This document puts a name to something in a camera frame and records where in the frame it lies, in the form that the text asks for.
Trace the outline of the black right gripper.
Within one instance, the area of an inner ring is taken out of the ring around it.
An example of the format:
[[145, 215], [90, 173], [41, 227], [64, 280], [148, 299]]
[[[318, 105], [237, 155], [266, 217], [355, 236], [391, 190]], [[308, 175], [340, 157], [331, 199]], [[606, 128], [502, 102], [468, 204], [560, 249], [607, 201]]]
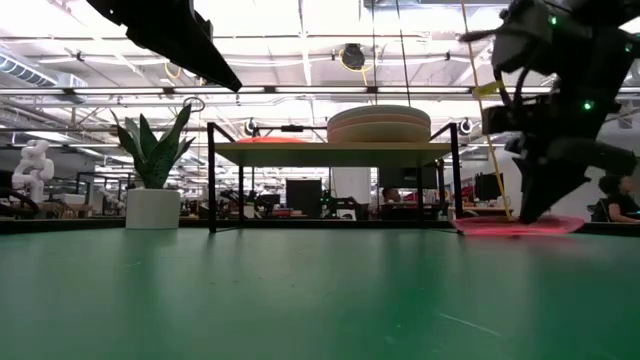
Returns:
[[587, 167], [629, 175], [637, 165], [633, 151], [598, 139], [607, 112], [593, 100], [558, 92], [539, 95], [508, 108], [506, 129], [518, 132], [514, 162], [521, 172], [519, 221], [536, 222], [544, 212], [589, 181]]

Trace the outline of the translucent magenta plate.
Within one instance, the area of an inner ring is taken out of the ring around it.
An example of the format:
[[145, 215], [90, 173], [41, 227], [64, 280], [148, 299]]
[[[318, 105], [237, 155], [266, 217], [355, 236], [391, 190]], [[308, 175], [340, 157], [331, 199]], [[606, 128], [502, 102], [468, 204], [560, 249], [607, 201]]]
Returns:
[[457, 219], [454, 225], [471, 236], [547, 236], [575, 232], [584, 223], [581, 218], [568, 216], [542, 216], [529, 224], [506, 216], [484, 216]]

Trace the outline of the black monitor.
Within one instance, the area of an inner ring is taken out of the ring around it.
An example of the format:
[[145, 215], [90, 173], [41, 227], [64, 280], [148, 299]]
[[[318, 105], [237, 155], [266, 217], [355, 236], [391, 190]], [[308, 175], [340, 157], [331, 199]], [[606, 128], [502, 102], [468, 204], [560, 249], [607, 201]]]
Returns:
[[501, 196], [495, 173], [479, 173], [474, 176], [474, 196], [480, 201], [497, 200]]
[[[379, 185], [382, 188], [414, 188], [417, 184], [417, 168], [385, 167], [379, 169]], [[421, 184], [424, 189], [437, 189], [437, 168], [424, 166], [421, 168]]]
[[286, 205], [300, 210], [309, 218], [321, 215], [322, 183], [320, 180], [286, 180]]

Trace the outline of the yellow tape tag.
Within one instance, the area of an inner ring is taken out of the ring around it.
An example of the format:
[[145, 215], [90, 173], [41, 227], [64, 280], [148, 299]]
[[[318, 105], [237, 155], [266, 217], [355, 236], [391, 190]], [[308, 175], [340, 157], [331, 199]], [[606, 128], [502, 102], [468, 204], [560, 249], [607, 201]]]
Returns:
[[501, 89], [504, 87], [502, 81], [493, 81], [484, 85], [475, 87], [472, 90], [472, 95], [476, 99], [481, 99], [494, 94], [500, 94]]

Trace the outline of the green snake plant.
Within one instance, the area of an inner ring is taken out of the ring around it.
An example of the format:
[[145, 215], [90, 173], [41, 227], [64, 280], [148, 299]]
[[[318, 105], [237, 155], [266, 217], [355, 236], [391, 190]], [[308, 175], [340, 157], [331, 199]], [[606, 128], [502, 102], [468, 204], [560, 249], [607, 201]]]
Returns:
[[141, 114], [139, 123], [131, 118], [121, 126], [114, 112], [117, 136], [121, 147], [133, 158], [134, 168], [146, 189], [162, 189], [174, 164], [187, 152], [194, 138], [182, 138], [181, 133], [191, 116], [187, 105], [178, 113], [172, 127], [157, 138]]

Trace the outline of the white plant pot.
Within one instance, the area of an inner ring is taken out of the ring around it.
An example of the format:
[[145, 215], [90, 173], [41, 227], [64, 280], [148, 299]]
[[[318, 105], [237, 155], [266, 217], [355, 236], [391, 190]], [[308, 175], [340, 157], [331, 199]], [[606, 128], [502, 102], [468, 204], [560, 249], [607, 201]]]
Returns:
[[126, 228], [135, 230], [177, 229], [180, 193], [176, 190], [136, 188], [127, 192]]

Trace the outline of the wooden shelf with black frame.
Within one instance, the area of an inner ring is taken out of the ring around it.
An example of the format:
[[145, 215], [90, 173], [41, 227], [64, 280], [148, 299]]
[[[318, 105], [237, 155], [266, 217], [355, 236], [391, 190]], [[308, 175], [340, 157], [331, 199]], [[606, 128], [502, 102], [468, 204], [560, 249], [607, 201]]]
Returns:
[[[435, 137], [448, 133], [447, 143], [434, 140], [428, 143], [239, 143], [218, 124], [209, 122], [206, 127], [208, 154], [208, 196], [209, 216], [207, 227], [211, 233], [217, 232], [216, 216], [216, 175], [217, 155], [231, 161], [239, 168], [239, 215], [236, 220], [247, 220], [244, 215], [244, 169], [246, 167], [298, 167], [298, 168], [338, 168], [338, 167], [414, 167], [417, 169], [435, 163], [438, 175], [444, 175], [444, 157], [452, 156], [454, 177], [454, 214], [463, 213], [460, 196], [459, 138], [456, 125], [449, 123], [434, 134]], [[418, 184], [418, 205], [416, 219], [431, 221], [424, 217], [423, 187]]]

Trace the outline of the black aluminium table frame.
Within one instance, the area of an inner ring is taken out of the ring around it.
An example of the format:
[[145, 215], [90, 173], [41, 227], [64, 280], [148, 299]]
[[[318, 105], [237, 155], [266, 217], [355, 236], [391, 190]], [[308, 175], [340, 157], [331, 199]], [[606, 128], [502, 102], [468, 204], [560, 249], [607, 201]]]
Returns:
[[[55, 231], [124, 228], [124, 218], [0, 219], [0, 235]], [[446, 221], [346, 221], [346, 220], [216, 220], [216, 229], [453, 229]], [[577, 233], [640, 238], [640, 225], [585, 223]]]

